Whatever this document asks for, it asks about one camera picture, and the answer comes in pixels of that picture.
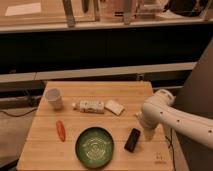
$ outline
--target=toy carrot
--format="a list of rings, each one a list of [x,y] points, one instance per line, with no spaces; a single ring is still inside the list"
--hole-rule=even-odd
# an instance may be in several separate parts
[[[66,133],[65,133],[64,125],[61,121],[56,122],[56,129],[57,129],[60,140],[64,142],[66,139]]]

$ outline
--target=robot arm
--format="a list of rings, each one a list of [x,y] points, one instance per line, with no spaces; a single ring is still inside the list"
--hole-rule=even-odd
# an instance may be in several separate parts
[[[170,107],[174,96],[159,90],[145,100],[138,116],[144,129],[155,129],[158,123],[167,124],[191,139],[213,149],[213,120],[182,112]]]

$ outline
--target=green bowl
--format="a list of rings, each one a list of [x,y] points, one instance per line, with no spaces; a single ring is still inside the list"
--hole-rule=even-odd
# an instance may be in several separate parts
[[[112,159],[113,149],[112,136],[100,127],[91,127],[83,131],[75,145],[78,159],[85,167],[91,169],[105,166]]]

